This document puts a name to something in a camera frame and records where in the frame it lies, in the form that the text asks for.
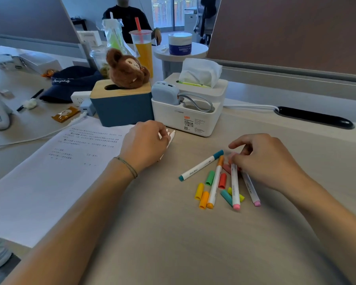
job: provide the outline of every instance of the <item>brown plush monkey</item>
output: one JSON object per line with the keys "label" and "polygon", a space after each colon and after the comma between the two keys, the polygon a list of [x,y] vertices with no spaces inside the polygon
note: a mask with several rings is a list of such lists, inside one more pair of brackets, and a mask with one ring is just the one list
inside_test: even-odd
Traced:
{"label": "brown plush monkey", "polygon": [[149,82],[148,69],[131,55],[123,55],[120,50],[112,48],[107,52],[107,62],[109,78],[119,87],[136,89]]}

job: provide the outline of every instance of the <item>plastic cup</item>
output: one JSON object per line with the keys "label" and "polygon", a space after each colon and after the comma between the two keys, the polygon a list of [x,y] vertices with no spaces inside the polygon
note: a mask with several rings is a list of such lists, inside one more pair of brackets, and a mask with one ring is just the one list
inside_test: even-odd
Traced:
{"label": "plastic cup", "polygon": [[150,72],[150,77],[153,78],[153,56],[152,56],[152,31],[151,30],[135,30],[129,32],[132,36],[132,41],[135,50],[138,51],[142,66],[147,67]]}

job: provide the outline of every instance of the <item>yellow marker cap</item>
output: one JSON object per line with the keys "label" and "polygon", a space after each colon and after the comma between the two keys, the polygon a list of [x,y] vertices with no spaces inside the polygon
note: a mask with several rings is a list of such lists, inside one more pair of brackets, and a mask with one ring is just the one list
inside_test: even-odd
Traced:
{"label": "yellow marker cap", "polygon": [[204,184],[203,184],[203,183],[200,183],[200,184],[198,185],[197,192],[195,193],[195,199],[196,199],[196,200],[200,200],[200,199],[202,198],[203,190],[204,190]]}
{"label": "yellow marker cap", "polygon": [[204,191],[203,195],[202,195],[202,198],[200,199],[200,203],[199,203],[199,208],[200,209],[206,210],[208,197],[209,197],[209,192]]}
{"label": "yellow marker cap", "polygon": [[224,164],[224,155],[221,155],[219,157],[218,166],[222,166],[223,167],[223,164]]}
{"label": "yellow marker cap", "polygon": [[[227,190],[228,194],[232,196],[232,188],[229,187]],[[245,197],[240,194],[240,202],[244,201]]]}

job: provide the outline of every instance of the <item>blue and white container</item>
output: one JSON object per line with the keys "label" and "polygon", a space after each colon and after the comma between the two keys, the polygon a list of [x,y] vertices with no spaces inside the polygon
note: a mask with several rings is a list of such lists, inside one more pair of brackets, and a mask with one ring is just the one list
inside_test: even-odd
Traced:
{"label": "blue and white container", "polygon": [[169,51],[171,55],[184,56],[191,54],[192,34],[171,33],[169,34]]}

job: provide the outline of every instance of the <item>brown partition panel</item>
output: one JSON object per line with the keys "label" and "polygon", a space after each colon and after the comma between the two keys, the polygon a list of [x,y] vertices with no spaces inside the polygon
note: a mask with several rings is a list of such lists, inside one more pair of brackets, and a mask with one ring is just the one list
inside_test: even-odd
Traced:
{"label": "brown partition panel", "polygon": [[356,75],[356,0],[222,0],[207,57]]}

